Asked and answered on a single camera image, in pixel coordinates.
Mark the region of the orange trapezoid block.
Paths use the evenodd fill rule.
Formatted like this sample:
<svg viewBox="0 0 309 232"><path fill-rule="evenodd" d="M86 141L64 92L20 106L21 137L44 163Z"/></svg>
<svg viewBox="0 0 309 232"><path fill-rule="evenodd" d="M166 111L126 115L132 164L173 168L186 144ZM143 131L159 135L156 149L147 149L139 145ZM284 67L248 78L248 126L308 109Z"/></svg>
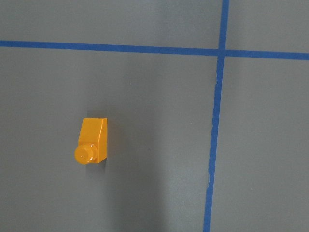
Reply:
<svg viewBox="0 0 309 232"><path fill-rule="evenodd" d="M84 118L74 157L79 164L99 164L107 158L108 119Z"/></svg>

